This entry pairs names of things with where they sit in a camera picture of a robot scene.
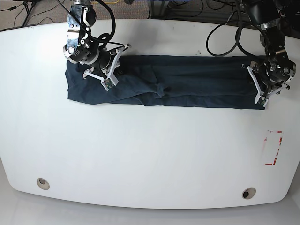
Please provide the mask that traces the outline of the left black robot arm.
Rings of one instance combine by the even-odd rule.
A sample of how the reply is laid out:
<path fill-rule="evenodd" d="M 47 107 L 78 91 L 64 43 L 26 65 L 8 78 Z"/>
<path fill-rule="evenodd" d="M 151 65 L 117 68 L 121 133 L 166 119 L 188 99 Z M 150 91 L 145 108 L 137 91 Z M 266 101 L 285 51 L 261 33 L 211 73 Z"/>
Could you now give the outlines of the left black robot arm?
<path fill-rule="evenodd" d="M 249 54 L 241 45 L 238 48 L 252 58 L 247 70 L 257 89 L 255 103 L 266 106 L 270 96 L 289 89 L 288 83 L 295 77 L 296 64 L 288 58 L 285 36 L 280 30 L 280 15 L 272 0 L 242 0 L 251 25 L 260 32 L 265 59 Z"/>

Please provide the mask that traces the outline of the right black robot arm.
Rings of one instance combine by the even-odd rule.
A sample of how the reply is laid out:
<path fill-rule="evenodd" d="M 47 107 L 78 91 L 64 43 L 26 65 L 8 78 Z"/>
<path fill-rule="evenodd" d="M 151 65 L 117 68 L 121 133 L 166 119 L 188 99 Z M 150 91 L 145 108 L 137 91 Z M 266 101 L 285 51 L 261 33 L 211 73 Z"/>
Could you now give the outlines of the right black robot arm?
<path fill-rule="evenodd" d="M 95 24 L 97 15 L 91 0 L 74 0 L 67 12 L 67 43 L 63 47 L 65 58 L 73 64 L 80 63 L 90 66 L 83 73 L 98 79 L 106 91 L 115 87 L 119 80 L 115 70 L 120 66 L 119 58 L 130 44 L 112 42 L 116 31 L 116 20 L 113 11 L 101 0 L 98 0 L 110 14 L 112 29 L 110 33 L 103 33 L 99 37 L 91 34 L 91 27 Z"/>

